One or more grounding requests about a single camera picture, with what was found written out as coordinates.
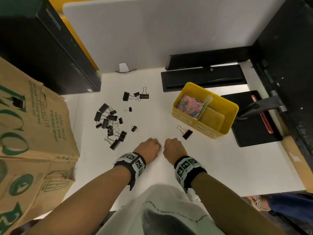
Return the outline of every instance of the wristband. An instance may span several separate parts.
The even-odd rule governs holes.
[[[138,153],[126,153],[118,158],[113,165],[114,167],[121,165],[129,170],[131,173],[131,180],[128,185],[130,185],[129,190],[131,190],[134,187],[136,180],[145,169],[146,160]]]
[[[191,182],[199,173],[207,172],[198,161],[189,156],[179,158],[174,168],[176,180],[185,191],[191,188]]]

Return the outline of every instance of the hand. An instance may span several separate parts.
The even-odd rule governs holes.
[[[135,148],[134,153],[139,153],[146,160],[146,166],[148,166],[156,159],[160,148],[161,144],[159,144],[156,138],[148,138],[147,141],[142,142]]]
[[[164,144],[164,157],[168,160],[170,164],[174,166],[175,162],[183,157],[188,156],[186,149],[182,145],[181,141],[178,141],[177,138],[167,139]]]

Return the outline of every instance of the left hand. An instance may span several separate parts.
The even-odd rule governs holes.
[[[148,166],[156,159],[160,148],[161,145],[156,138],[149,138],[147,141],[139,144],[139,146],[135,148],[134,153],[139,153],[146,160],[146,166]]]

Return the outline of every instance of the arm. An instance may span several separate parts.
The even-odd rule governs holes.
[[[149,138],[134,152],[150,164],[158,154],[160,144]],[[47,217],[32,227],[26,235],[89,235],[103,221],[115,200],[131,180],[124,166],[116,166],[96,177],[62,202]]]
[[[164,149],[163,154],[172,165],[179,158],[188,155],[177,138],[167,139]],[[285,234],[243,198],[209,174],[199,173],[191,182],[191,187],[215,224],[225,234]]]

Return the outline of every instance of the monitor stand arm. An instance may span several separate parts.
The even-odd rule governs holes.
[[[276,90],[270,92],[271,97],[256,101],[237,113],[235,120],[246,120],[253,115],[258,115],[266,110],[278,109],[279,112],[287,111],[285,105],[279,98]]]

